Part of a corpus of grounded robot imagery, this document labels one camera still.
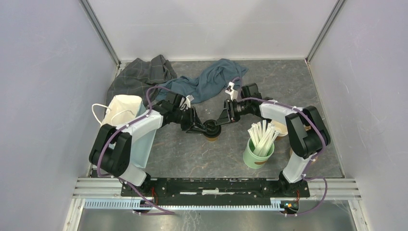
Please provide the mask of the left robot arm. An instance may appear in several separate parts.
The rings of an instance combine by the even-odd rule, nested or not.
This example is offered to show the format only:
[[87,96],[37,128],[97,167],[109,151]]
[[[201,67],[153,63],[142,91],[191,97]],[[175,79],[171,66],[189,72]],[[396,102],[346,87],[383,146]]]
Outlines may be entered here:
[[169,92],[149,110],[118,126],[102,125],[89,161],[97,168],[98,177],[114,177],[133,184],[139,196],[151,191],[144,171],[156,131],[170,123],[179,124],[187,133],[205,133],[196,109],[188,106],[188,97]]

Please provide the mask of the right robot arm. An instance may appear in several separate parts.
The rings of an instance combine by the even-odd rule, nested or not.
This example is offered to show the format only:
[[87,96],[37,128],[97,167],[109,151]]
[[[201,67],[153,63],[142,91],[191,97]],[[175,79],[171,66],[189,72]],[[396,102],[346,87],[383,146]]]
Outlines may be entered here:
[[262,119],[279,122],[288,132],[293,151],[288,164],[279,175],[278,191],[291,196],[297,185],[306,177],[306,169],[331,143],[330,134],[322,117],[314,106],[298,108],[274,99],[263,99],[255,83],[242,87],[241,99],[237,99],[234,82],[227,85],[224,109],[216,120],[217,126],[238,122],[243,115],[252,114]]

